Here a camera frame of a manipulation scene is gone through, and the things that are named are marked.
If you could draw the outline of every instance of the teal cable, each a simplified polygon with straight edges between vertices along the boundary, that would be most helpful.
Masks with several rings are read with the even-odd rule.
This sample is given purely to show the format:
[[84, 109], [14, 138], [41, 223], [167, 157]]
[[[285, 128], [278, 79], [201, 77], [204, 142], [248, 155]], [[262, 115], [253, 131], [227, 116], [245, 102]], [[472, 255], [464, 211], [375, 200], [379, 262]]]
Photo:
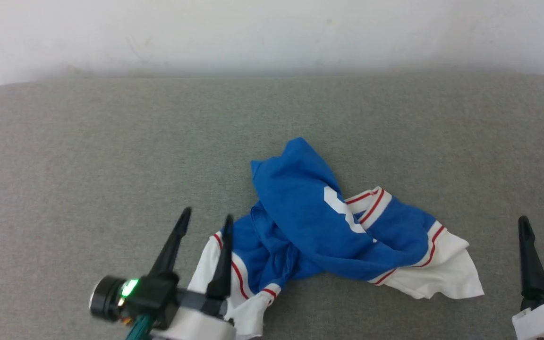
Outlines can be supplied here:
[[138, 316], [131, 331], [127, 334], [125, 340], [149, 340], [149, 334], [153, 329], [153, 321], [146, 314]]

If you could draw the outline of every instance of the white wall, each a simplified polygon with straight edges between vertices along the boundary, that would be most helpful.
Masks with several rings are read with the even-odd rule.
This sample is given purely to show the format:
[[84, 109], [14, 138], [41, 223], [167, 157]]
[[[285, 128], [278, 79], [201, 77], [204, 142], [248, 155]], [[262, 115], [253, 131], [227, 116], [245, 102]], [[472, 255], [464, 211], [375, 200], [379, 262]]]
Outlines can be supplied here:
[[0, 84], [496, 68], [544, 74], [544, 0], [0, 0]]

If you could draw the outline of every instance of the blue jersey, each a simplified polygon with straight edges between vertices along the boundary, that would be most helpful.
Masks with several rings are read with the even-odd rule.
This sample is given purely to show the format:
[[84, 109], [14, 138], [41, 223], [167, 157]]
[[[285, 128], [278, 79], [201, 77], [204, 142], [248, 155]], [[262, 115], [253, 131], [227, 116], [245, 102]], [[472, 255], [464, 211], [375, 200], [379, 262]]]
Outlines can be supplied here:
[[302, 138], [251, 168], [259, 202], [234, 232], [242, 261], [235, 270], [247, 292], [283, 288], [321, 271], [380, 284], [393, 269], [429, 255], [430, 229], [441, 227], [382, 188], [346, 201], [329, 166]]

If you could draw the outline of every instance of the red stripe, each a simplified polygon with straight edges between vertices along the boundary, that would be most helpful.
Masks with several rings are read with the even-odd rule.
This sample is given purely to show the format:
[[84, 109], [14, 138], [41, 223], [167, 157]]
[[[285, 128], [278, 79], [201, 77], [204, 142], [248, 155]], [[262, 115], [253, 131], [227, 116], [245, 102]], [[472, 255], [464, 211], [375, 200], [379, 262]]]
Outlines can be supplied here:
[[383, 194], [385, 194], [385, 190], [382, 189], [382, 193], [379, 195], [379, 198], [377, 199], [377, 202], [375, 202], [375, 205], [373, 205], [373, 207], [371, 208], [371, 210], [369, 210], [369, 213], [367, 213], [367, 215], [366, 215], [362, 220], [360, 220], [361, 223], [363, 223], [364, 221], [366, 221], [366, 219], [369, 218], [369, 216], [371, 216], [371, 214], [373, 213], [373, 211], [375, 211], [375, 208], [379, 205], [379, 202], [382, 201]]
[[396, 269], [392, 269], [391, 272], [387, 273], [386, 275], [384, 275], [382, 278], [380, 278], [377, 282], [374, 282], [373, 284], [380, 284], [383, 280], [385, 280], [387, 278], [387, 276], [390, 276], [395, 271], [396, 271]]
[[270, 295], [272, 295], [272, 297], [274, 297], [274, 299], [276, 300], [276, 293], [274, 293], [274, 290], [270, 290], [270, 289], [264, 288], [264, 289], [262, 289], [262, 292], [268, 292], [268, 293], [270, 293]]
[[436, 232], [436, 235], [434, 235], [433, 238], [432, 238], [432, 251], [429, 252], [429, 259], [427, 259], [427, 262], [425, 262], [422, 265], [413, 265], [413, 267], [417, 267], [417, 268], [425, 267], [430, 262], [432, 262], [432, 257], [434, 256], [434, 252], [436, 251], [436, 243], [435, 242], [436, 242], [436, 239], [438, 238], [438, 235], [440, 235], [440, 232], [442, 232], [442, 230], [444, 230], [444, 226], [441, 226], [440, 229], [438, 229], [438, 231]]
[[353, 200], [349, 200], [349, 201], [347, 201], [346, 203], [347, 203], [347, 204], [352, 204], [352, 203], [354, 203], [354, 202], [358, 202], [358, 201], [362, 200], [362, 199], [365, 198], [365, 197], [369, 197], [369, 196], [375, 195], [378, 191], [379, 191], [379, 189], [373, 191], [372, 194], [371, 194], [370, 192], [367, 192], [366, 194], [364, 194], [364, 195], [362, 195], [362, 196], [358, 196], [358, 197], [354, 198]]
[[358, 201], [360, 201], [361, 199], [363, 199], [363, 198], [365, 198], [365, 197], [368, 197], [368, 196], [371, 196], [371, 194], [367, 192], [366, 194], [364, 194], [364, 195], [362, 195], [362, 196], [359, 196], [359, 197], [356, 197], [356, 198], [354, 198], [353, 200], [347, 201], [346, 203], [352, 204], [352, 203], [358, 202]]
[[[220, 249], [222, 249], [222, 240], [220, 239], [218, 234], [214, 234], [213, 236], [215, 237], [215, 239], [218, 240], [218, 244], [220, 245]], [[240, 293], [243, 295], [243, 297], [245, 299], [249, 299], [249, 297], [245, 293], [245, 289], [243, 288], [242, 275], [240, 275], [240, 271], [238, 270], [238, 267], [236, 267], [234, 261], [232, 262], [232, 267], [235, 269], [236, 277], [238, 277], [238, 282], [239, 282], [239, 286], [240, 286]], [[274, 294], [274, 292], [270, 291], [270, 294], [274, 295], [274, 298], [276, 299], [276, 294]]]
[[215, 236], [215, 239], [218, 240], [218, 245], [220, 245], [220, 249], [222, 249], [222, 240], [220, 239], [220, 237], [218, 236], [218, 234], [214, 234], [213, 236]]
[[243, 287], [242, 287], [242, 276], [240, 275], [240, 272], [238, 271], [238, 267], [236, 267], [234, 262], [232, 263], [232, 267], [235, 269], [236, 276], [238, 276], [238, 282], [239, 282], [239, 286], [240, 286], [240, 293], [243, 295], [243, 297], [245, 299], [249, 299], [249, 297], [245, 293], [245, 289], [243, 289]]

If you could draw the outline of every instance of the gray fabric surface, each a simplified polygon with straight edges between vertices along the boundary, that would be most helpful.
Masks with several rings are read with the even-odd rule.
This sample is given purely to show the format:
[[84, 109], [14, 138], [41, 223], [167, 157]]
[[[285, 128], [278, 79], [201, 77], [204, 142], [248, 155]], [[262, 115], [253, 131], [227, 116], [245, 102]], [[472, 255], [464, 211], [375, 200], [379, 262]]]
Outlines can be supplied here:
[[122, 339], [90, 318], [102, 276], [149, 269], [184, 206], [187, 285], [249, 161], [304, 136], [349, 196], [381, 185], [466, 239], [484, 297], [414, 300], [322, 274], [291, 282], [269, 340], [512, 338], [517, 220], [544, 263], [544, 77], [75, 80], [0, 87], [0, 339]]

